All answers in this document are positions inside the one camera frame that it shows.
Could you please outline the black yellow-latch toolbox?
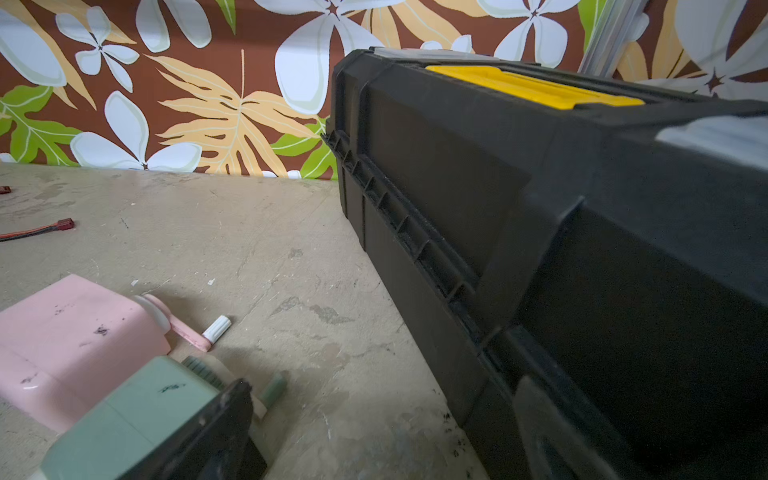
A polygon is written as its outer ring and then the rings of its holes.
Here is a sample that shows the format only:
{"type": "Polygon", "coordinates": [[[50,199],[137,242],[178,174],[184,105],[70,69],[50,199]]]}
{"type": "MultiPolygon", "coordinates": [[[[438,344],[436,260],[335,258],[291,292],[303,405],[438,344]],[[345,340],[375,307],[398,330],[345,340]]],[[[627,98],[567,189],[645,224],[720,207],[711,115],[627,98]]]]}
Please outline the black yellow-latch toolbox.
{"type": "Polygon", "coordinates": [[[341,208],[493,479],[529,376],[646,479],[767,475],[767,105],[357,49],[341,208]]]}

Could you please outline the green pencil sharpener right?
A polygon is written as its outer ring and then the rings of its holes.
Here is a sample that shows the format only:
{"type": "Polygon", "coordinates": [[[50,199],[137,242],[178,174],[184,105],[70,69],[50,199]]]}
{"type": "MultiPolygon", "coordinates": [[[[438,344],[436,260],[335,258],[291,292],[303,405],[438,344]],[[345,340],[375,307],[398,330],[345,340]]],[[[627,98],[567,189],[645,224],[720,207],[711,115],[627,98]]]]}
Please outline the green pencil sharpener right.
{"type": "MultiPolygon", "coordinates": [[[[237,379],[212,355],[178,362],[151,360],[101,400],[46,452],[34,479],[123,479],[134,465],[237,379]]],[[[259,423],[286,388],[275,373],[257,393],[250,438],[267,461],[274,456],[259,423]]]]}

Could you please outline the pink pencil sharpener right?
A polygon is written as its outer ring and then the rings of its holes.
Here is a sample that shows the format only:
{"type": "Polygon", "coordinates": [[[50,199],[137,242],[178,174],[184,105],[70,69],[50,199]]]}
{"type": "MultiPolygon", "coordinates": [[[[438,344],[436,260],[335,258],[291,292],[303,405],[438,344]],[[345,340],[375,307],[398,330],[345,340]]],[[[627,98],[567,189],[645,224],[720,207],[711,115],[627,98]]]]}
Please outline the pink pencil sharpener right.
{"type": "Polygon", "coordinates": [[[64,433],[131,375],[171,350],[174,332],[207,352],[231,327],[199,333],[160,299],[69,275],[1,313],[1,396],[64,433]]]}

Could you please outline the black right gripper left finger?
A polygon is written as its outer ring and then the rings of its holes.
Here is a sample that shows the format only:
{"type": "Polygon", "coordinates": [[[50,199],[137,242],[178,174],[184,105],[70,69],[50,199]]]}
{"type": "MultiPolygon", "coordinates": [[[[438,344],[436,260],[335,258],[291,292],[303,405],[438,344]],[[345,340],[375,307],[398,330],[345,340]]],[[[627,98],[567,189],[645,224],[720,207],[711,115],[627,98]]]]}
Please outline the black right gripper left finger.
{"type": "Polygon", "coordinates": [[[261,479],[268,465],[249,429],[251,385],[237,379],[123,479],[261,479]]]}

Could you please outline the aluminium frame post right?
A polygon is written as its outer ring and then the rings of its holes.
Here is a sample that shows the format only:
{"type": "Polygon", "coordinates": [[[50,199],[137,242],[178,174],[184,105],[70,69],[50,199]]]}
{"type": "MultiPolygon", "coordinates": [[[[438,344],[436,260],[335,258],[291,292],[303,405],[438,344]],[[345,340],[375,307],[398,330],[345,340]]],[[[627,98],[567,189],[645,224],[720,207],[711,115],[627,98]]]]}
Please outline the aluminium frame post right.
{"type": "Polygon", "coordinates": [[[611,77],[627,45],[648,26],[646,0],[581,1],[577,8],[584,29],[584,54],[578,72],[611,77]]]}

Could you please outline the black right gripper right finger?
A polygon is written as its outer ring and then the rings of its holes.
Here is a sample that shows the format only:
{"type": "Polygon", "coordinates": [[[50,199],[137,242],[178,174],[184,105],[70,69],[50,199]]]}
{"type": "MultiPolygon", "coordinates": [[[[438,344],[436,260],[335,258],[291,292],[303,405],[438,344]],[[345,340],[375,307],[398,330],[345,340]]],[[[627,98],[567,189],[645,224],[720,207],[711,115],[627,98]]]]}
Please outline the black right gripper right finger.
{"type": "Polygon", "coordinates": [[[513,408],[533,479],[646,479],[631,461],[583,432],[529,376],[516,388],[513,408]]]}

